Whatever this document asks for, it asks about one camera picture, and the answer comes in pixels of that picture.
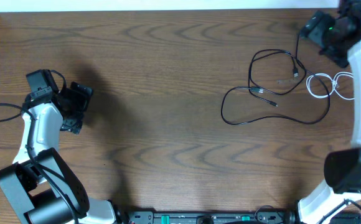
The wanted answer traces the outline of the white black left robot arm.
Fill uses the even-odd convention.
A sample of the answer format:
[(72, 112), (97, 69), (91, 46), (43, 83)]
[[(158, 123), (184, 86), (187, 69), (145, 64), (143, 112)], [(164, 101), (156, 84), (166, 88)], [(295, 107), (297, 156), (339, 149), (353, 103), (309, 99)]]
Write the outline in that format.
[(0, 188), (21, 223), (115, 223), (108, 200), (88, 196), (58, 152), (63, 117), (57, 87), (32, 84), (22, 107), (24, 133), (12, 165), (0, 170)]

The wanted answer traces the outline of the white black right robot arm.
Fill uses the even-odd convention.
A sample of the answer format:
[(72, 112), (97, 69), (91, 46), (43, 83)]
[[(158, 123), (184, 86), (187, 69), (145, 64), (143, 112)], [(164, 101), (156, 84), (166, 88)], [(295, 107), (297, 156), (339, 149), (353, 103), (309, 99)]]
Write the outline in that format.
[(354, 84), (354, 128), (351, 148), (330, 153), (324, 163), (324, 180), (302, 198), (286, 223), (329, 223), (350, 204), (361, 200), (361, 0), (342, 0), (339, 17), (317, 11), (301, 35), (321, 47), (339, 67), (349, 66)]

